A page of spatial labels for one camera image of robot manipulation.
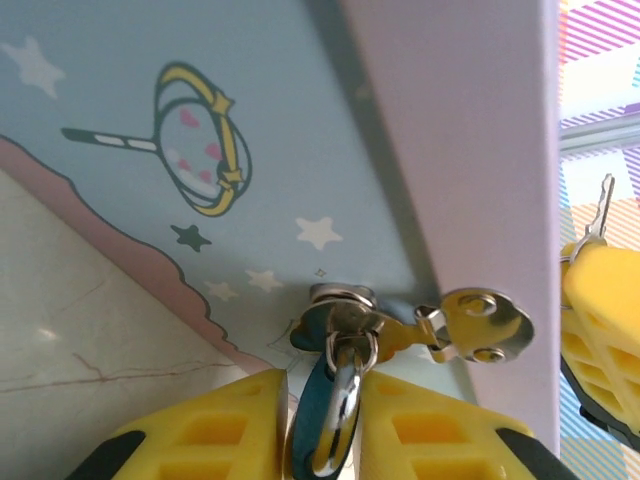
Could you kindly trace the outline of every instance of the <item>dark star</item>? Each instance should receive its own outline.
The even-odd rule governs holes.
[[[203,245],[211,245],[211,242],[200,235],[198,227],[191,225],[189,228],[180,228],[171,225],[171,230],[178,234],[177,242],[181,245],[189,245],[194,252],[200,252]]]

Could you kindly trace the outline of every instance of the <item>metal ring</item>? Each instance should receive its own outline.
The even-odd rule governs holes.
[[[560,265],[562,265],[563,263],[571,264],[572,263],[571,256],[570,255],[564,255],[564,256],[560,257]],[[564,305],[562,303],[562,295],[561,295],[561,298],[560,298],[560,310],[573,310],[573,307],[571,305]]]
[[[327,416],[311,458],[311,469],[318,477],[336,473],[349,454],[360,407],[362,378],[366,371],[360,354],[353,346],[338,350],[335,367]]]
[[[340,336],[340,332],[332,332],[327,336],[327,344],[326,344],[326,352],[327,352],[327,365],[331,369],[331,372],[337,374],[336,367],[336,340]],[[369,358],[367,359],[367,363],[364,364],[362,369],[362,373],[365,374],[373,367],[375,367],[376,363],[378,363],[378,342],[371,332],[365,332],[364,336],[367,338],[369,342]]]

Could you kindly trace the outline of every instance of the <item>checkered fabric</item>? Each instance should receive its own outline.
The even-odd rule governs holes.
[[[640,1],[561,0],[560,10],[561,127],[640,112]],[[563,245],[583,235],[607,173],[616,178],[607,240],[640,250],[640,148],[561,159]],[[592,426],[579,407],[561,378],[562,460],[585,480],[640,480],[640,454]]]

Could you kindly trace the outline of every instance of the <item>marble surface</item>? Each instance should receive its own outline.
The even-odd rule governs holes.
[[[64,478],[119,426],[244,376],[1,172],[0,214],[3,479]]]

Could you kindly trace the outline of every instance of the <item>metal key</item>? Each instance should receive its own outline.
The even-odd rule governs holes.
[[[576,247],[573,249],[570,257],[570,263],[575,262],[578,254],[585,245],[590,243],[597,243],[600,245],[607,244],[604,239],[604,234],[607,230],[607,214],[609,213],[609,206],[611,205],[611,197],[613,196],[613,187],[615,186],[615,183],[616,179],[610,173],[604,177],[604,180],[602,181],[600,200],[598,200],[596,216],[591,223],[585,226],[584,236],[578,241]]]

